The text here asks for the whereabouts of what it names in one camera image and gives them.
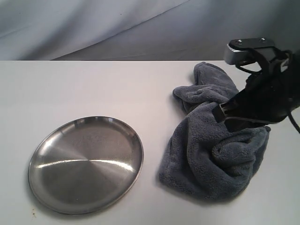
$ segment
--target metal plate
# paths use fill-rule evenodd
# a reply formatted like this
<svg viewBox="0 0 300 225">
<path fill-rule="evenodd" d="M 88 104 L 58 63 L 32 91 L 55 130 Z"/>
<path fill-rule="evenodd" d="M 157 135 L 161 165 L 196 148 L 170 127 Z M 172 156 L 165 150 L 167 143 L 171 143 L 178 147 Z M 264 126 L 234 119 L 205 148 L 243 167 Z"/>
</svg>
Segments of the metal plate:
<svg viewBox="0 0 300 225">
<path fill-rule="evenodd" d="M 108 117 L 74 120 L 46 137 L 29 165 L 29 184 L 45 206 L 63 214 L 101 210 L 119 200 L 143 164 L 137 133 Z"/>
</svg>

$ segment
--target white table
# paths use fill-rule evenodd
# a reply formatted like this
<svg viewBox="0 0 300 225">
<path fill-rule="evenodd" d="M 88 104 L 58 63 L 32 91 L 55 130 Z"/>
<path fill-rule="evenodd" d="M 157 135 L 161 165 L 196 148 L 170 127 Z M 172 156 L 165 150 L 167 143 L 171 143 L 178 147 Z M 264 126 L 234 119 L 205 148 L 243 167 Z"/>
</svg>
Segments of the white table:
<svg viewBox="0 0 300 225">
<path fill-rule="evenodd" d="M 0 62 L 1 225 L 282 225 L 300 221 L 300 136 L 288 120 L 271 126 L 258 173 L 230 203 L 201 204 L 156 182 L 165 146 L 184 113 L 172 90 L 192 83 L 196 61 Z M 222 61 L 239 89 L 247 74 Z M 27 182 L 31 155 L 57 127 L 80 117 L 120 119 L 139 134 L 144 164 L 133 188 L 111 208 L 64 216 L 36 202 Z M 300 118 L 300 111 L 294 113 Z"/>
</svg>

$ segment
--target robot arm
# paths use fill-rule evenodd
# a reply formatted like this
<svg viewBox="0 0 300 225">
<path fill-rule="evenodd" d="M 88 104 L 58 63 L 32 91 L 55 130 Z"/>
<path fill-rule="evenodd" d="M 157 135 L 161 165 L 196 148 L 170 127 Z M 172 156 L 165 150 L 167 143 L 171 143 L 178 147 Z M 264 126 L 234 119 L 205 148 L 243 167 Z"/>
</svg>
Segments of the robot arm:
<svg viewBox="0 0 300 225">
<path fill-rule="evenodd" d="M 289 117 L 300 133 L 291 115 L 300 106 L 300 52 L 281 51 L 266 38 L 232 40 L 224 60 L 251 75 L 242 91 L 213 109 L 217 122 L 224 121 L 228 131 L 234 132 L 275 124 Z M 260 71 L 242 67 L 255 62 Z"/>
</svg>

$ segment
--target gray towel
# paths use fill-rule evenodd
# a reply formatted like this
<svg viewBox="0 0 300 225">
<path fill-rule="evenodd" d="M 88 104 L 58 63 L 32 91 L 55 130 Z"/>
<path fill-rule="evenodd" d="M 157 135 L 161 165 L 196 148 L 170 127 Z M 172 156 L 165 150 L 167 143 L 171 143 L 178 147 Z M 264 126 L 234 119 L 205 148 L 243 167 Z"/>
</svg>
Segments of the gray towel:
<svg viewBox="0 0 300 225">
<path fill-rule="evenodd" d="M 188 115 L 169 141 L 158 179 L 196 199 L 231 200 L 259 169 L 270 128 L 228 132 L 211 111 L 239 91 L 221 68 L 209 63 L 196 65 L 194 77 L 195 85 L 173 91 Z"/>
</svg>

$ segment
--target stainless steel plate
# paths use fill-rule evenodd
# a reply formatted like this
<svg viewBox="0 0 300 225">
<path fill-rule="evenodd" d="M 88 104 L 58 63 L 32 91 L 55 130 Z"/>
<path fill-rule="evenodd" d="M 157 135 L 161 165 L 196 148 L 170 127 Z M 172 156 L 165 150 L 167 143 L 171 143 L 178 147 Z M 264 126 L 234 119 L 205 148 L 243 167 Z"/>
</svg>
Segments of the stainless steel plate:
<svg viewBox="0 0 300 225">
<path fill-rule="evenodd" d="M 42 141 L 29 165 L 29 184 L 36 198 L 56 212 L 90 213 L 119 200 L 142 164 L 142 143 L 130 126 L 113 118 L 87 117 Z"/>
</svg>

